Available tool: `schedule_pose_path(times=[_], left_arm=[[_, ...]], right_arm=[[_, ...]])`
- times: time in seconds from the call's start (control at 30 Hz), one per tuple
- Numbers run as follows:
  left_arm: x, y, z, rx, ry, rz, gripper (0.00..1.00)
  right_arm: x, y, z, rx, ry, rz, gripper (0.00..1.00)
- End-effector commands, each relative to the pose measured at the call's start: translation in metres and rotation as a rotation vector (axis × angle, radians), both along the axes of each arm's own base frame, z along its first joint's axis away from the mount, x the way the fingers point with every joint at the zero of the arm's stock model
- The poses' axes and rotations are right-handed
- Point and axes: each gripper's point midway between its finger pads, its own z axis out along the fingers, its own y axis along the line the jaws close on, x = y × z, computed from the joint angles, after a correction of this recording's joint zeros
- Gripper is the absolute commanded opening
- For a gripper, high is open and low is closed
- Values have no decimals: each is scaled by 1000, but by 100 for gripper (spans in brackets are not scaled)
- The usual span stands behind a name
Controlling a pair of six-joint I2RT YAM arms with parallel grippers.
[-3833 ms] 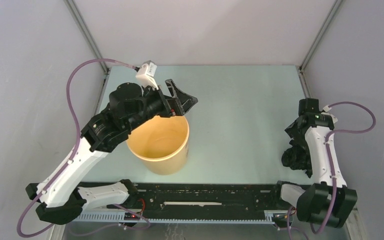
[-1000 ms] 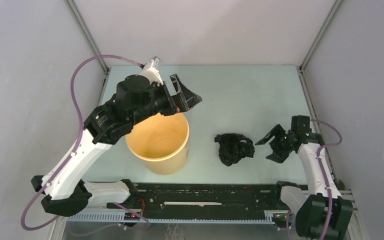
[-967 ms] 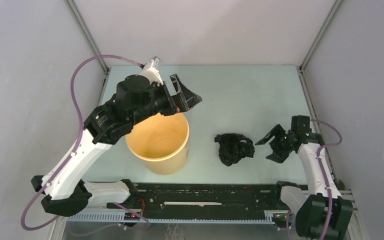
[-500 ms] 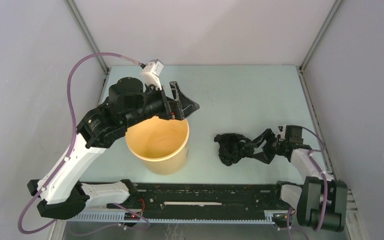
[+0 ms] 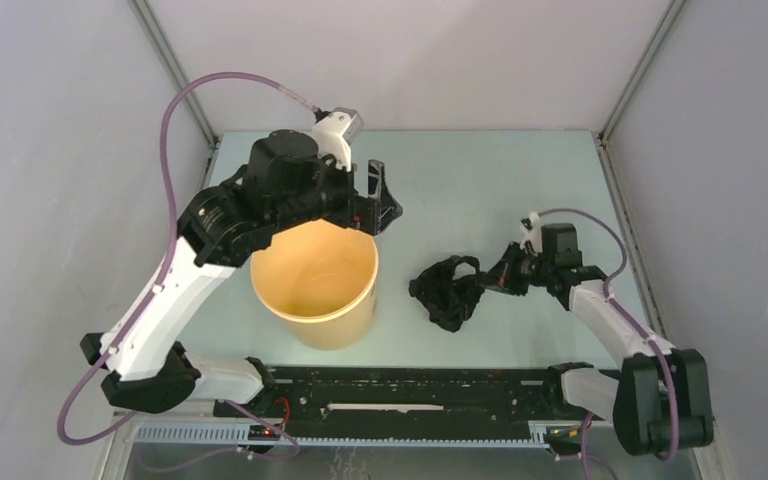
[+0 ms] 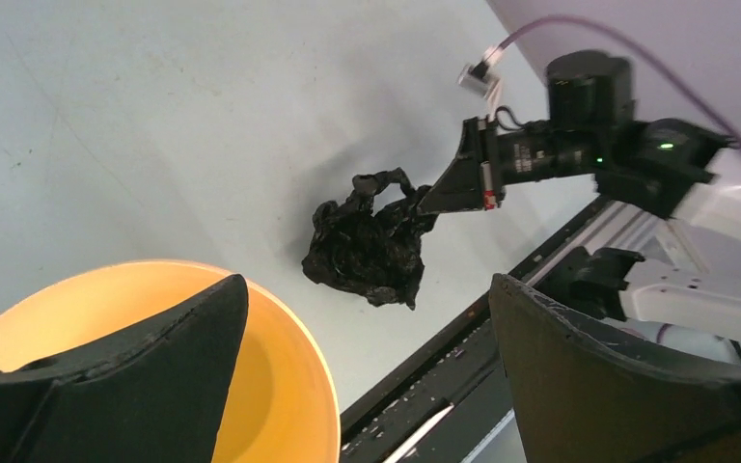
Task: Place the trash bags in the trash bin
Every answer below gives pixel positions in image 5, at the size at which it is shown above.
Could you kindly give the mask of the black plastic trash bag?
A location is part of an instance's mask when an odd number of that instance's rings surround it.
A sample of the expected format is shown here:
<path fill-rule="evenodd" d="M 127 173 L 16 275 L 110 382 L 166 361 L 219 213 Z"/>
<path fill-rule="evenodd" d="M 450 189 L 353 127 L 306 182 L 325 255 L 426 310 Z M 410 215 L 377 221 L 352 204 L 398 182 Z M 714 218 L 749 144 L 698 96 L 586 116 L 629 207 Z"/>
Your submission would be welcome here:
<path fill-rule="evenodd" d="M 452 255 L 412 279 L 408 292 L 426 309 L 431 323 L 456 333 L 472 317 L 485 292 L 482 276 L 476 257 Z"/>

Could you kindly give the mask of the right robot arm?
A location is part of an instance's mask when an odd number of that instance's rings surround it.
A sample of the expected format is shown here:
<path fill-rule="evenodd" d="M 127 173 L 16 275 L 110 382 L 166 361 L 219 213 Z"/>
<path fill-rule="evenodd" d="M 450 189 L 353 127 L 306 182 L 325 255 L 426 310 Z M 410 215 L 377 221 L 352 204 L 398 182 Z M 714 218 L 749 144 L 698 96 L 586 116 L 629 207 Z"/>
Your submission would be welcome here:
<path fill-rule="evenodd" d="M 524 240 L 512 242 L 482 276 L 489 290 L 524 296 L 542 288 L 582 321 L 616 363 L 611 377 L 585 364 L 564 364 L 541 392 L 545 411 L 566 418 L 578 408 L 610 422 L 624 450 L 666 457 L 714 440 L 707 364 L 635 320 L 617 301 L 609 277 L 587 265 L 571 223 L 527 219 Z"/>

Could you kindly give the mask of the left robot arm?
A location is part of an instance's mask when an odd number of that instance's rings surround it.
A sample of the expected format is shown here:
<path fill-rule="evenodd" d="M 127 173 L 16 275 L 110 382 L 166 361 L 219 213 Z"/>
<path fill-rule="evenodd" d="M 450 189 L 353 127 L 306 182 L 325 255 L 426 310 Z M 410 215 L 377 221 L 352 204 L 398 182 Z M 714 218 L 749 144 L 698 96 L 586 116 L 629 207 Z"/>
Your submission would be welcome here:
<path fill-rule="evenodd" d="M 189 399 L 238 403 L 264 416 L 276 403 L 267 369 L 255 358 L 212 361 L 187 351 L 179 334 L 212 292 L 285 232 L 323 221 L 375 236 L 402 213 L 389 191 L 386 167 L 368 164 L 368 192 L 338 163 L 343 139 L 277 130 L 256 140 L 229 178 L 197 193 L 174 218 L 170 251 L 158 277 L 129 316 L 81 342 L 86 359 L 106 371 L 109 404 L 163 413 Z"/>

